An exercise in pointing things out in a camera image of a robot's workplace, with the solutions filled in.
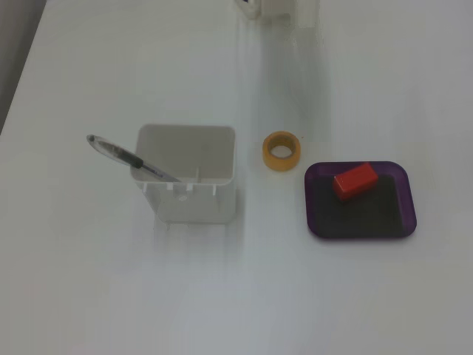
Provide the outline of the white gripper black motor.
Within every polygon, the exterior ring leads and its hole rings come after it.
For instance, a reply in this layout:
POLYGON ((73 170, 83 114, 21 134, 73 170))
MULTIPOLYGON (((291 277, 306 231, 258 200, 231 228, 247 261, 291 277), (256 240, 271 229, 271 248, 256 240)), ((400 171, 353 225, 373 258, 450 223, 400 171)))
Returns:
POLYGON ((295 10, 294 0, 236 0, 240 10, 249 18, 273 18, 291 15, 295 10))

